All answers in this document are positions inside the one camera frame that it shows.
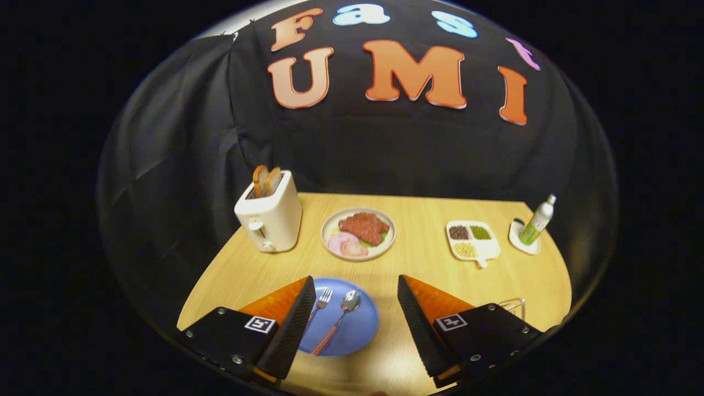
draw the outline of table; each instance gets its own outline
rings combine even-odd
[[[508,241],[514,218],[527,223],[523,202],[480,201],[353,194],[298,194],[303,205],[296,246],[288,252],[259,252],[241,228],[203,272],[183,306],[177,327],[184,330],[216,307],[239,309],[305,276],[355,283],[375,301],[379,329],[372,341],[345,357],[314,357],[298,351],[281,389],[305,395],[428,395],[438,390],[417,353],[396,298],[398,276],[406,274],[480,306],[515,297],[526,299],[526,322],[545,331],[570,310],[572,288],[565,262],[547,232],[536,256]],[[327,251],[322,224],[338,211],[368,207],[388,215],[396,240],[369,261],[346,261]],[[445,225],[452,220],[487,223],[501,255],[480,269],[450,251]]]

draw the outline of toaster lever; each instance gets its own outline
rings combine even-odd
[[[264,231],[262,231],[262,227],[264,226],[263,223],[260,221],[251,221],[248,225],[249,229],[252,231],[259,231],[259,233],[262,235],[262,238],[266,238],[264,236]]]

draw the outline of orange letter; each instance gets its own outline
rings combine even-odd
[[[300,14],[275,23],[271,28],[276,30],[276,42],[271,46],[272,51],[279,51],[281,48],[289,46],[294,42],[301,41],[306,34],[298,32],[297,29],[308,30],[313,26],[311,16],[322,14],[321,8],[311,8]]]
[[[528,117],[523,113],[523,87],[528,83],[522,75],[505,66],[499,66],[498,72],[506,84],[506,101],[498,114],[504,120],[516,125],[526,125]]]
[[[297,92],[294,89],[291,67],[296,63],[296,58],[283,58],[270,64],[267,70],[271,73],[276,101],[288,109],[302,109],[311,107],[325,98],[329,87],[327,57],[330,55],[331,47],[314,49],[303,55],[303,59],[310,62],[312,80],[310,89],[306,92]]]
[[[460,84],[460,62],[465,59],[461,52],[447,47],[431,47],[416,63],[408,51],[395,41],[373,40],[364,43],[363,48],[371,52],[374,59],[374,84],[367,89],[367,99],[398,99],[400,92],[394,88],[393,74],[410,100],[418,99],[432,78],[432,88],[425,95],[429,103],[454,109],[467,106]]]

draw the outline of pink letter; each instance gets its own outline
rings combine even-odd
[[[523,58],[525,63],[528,63],[528,66],[532,67],[537,71],[540,71],[540,66],[538,66],[537,63],[533,62],[533,59],[531,59],[531,56],[533,54],[531,54],[531,52],[528,51],[526,47],[524,47],[521,43],[517,42],[516,40],[510,39],[508,37],[506,37],[506,41],[510,42],[511,44],[513,44],[514,47],[516,47],[516,51],[518,51],[518,54],[521,56],[521,58]]]

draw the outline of white toaster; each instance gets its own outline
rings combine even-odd
[[[290,171],[281,171],[274,194],[255,198],[251,183],[234,205],[234,214],[261,252],[285,252],[298,240],[303,207]]]

